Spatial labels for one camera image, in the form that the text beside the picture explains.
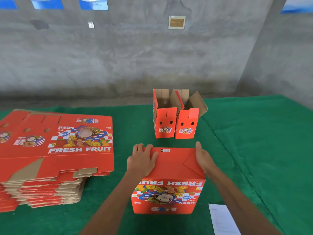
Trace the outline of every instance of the blue poster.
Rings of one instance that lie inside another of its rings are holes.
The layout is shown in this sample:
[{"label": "blue poster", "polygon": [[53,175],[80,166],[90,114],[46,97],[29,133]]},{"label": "blue poster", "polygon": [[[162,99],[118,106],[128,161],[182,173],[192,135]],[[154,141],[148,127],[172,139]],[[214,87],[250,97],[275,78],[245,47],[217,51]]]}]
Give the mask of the blue poster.
[{"label": "blue poster", "polygon": [[61,0],[31,0],[35,9],[64,9]]},{"label": "blue poster", "polygon": [[109,10],[106,0],[79,0],[79,4],[82,10]]},{"label": "blue poster", "polygon": [[313,0],[287,0],[282,14],[310,13],[313,12]]},{"label": "blue poster", "polygon": [[17,6],[14,0],[0,0],[0,9],[16,10]]}]

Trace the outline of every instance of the hand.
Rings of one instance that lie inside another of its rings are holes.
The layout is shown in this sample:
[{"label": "hand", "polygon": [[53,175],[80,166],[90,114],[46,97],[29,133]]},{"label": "hand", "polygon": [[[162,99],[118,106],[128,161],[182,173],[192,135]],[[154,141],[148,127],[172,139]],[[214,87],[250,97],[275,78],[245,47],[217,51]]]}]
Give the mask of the hand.
[{"label": "hand", "polygon": [[205,173],[211,173],[217,168],[210,154],[206,150],[202,149],[200,142],[196,142],[196,157],[197,162]]},{"label": "hand", "polygon": [[142,147],[143,143],[134,146],[133,155],[127,159],[127,171],[138,173],[143,178],[149,175],[156,165],[158,152],[155,152],[150,159],[150,151],[153,146],[147,145],[145,151],[142,150]]}]

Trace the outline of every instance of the floor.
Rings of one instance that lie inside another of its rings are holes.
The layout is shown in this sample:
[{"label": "floor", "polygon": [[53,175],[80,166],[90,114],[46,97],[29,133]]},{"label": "floor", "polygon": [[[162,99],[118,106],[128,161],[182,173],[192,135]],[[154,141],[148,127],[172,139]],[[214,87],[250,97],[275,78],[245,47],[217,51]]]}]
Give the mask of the floor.
[{"label": "floor", "polygon": [[[233,93],[202,94],[203,99],[236,97]],[[29,109],[53,106],[65,107],[99,107],[99,106],[128,106],[128,105],[151,105],[152,97],[125,97],[117,99],[67,99],[67,100],[8,100],[0,102],[0,110]]]}]

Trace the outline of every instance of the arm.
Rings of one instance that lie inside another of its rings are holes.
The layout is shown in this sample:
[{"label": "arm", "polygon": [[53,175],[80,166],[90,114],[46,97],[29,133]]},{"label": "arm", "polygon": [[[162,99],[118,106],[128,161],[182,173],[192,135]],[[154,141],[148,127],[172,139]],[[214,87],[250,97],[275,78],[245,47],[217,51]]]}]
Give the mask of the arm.
[{"label": "arm", "polygon": [[257,207],[213,162],[210,154],[196,143],[197,161],[216,185],[241,235],[282,235]]},{"label": "arm", "polygon": [[152,145],[142,151],[143,144],[136,144],[133,155],[127,159],[127,172],[115,187],[80,235],[114,235],[117,234],[127,202],[132,192],[143,179],[150,174],[155,166],[157,152],[150,159]]}]

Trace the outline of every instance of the concrete wall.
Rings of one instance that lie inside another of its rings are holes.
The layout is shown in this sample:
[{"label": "concrete wall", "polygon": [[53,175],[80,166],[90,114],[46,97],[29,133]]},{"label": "concrete wall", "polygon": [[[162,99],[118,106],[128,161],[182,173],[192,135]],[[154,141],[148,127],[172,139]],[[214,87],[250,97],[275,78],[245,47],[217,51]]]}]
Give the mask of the concrete wall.
[{"label": "concrete wall", "polygon": [[[109,11],[15,1],[0,11],[0,95],[40,99],[233,92],[273,0],[108,0]],[[169,15],[186,16],[185,30],[168,30]]]},{"label": "concrete wall", "polygon": [[274,0],[238,84],[238,95],[283,94],[313,109],[313,15],[281,15]]}]

